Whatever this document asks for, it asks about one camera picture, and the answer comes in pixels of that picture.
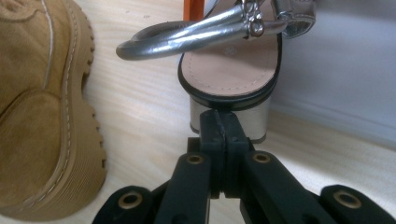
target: boot sole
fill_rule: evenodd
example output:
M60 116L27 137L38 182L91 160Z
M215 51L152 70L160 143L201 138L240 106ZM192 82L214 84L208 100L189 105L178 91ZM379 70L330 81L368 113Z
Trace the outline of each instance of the boot sole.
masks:
M82 99L83 80L93 60L89 22L73 1L64 1L71 24L71 44L64 67L61 97L62 146L58 165L37 195L2 213L29 221L67 217L90 203L106 178L106 153L101 147L94 111Z

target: tan suede boot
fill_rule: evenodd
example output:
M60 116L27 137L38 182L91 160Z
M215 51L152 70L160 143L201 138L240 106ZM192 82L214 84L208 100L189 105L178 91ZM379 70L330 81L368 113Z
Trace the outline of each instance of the tan suede boot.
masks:
M92 31L71 0L0 0L0 214L68 216L98 193L106 154L82 99Z

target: wooden surface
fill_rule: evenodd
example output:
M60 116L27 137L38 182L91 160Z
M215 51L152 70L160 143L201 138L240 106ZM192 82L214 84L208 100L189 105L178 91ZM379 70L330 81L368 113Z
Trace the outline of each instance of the wooden surface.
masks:
M143 62L117 57L118 44L156 23L182 20L182 0L77 0L91 20L96 50L84 90L101 124L107 179L96 200L50 223L92 223L117 189L155 189L186 152L189 96L178 83L178 56ZM396 214L396 149L272 111L267 140L255 146L275 154L309 190L343 184ZM0 223L20 223L0 217ZM212 201L210 223L243 223L237 200Z

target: sandal strap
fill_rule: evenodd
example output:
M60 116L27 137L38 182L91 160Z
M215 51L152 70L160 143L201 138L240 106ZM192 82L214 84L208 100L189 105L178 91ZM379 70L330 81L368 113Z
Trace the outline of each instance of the sandal strap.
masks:
M260 35L282 33L293 38L308 32L315 23L313 0L273 0L276 21L262 20L260 5L264 1L242 0L223 13L196 23L172 21L150 26L120 44L117 54L124 60L137 61Z
M286 38L303 35L315 24L314 0L273 0L273 8L278 20L288 21L288 26L282 32Z

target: wall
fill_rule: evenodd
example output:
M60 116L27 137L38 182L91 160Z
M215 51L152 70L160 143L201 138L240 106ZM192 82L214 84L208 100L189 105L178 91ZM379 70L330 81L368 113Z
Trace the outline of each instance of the wall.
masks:
M317 23L284 40L272 108L396 143L396 1L317 1Z

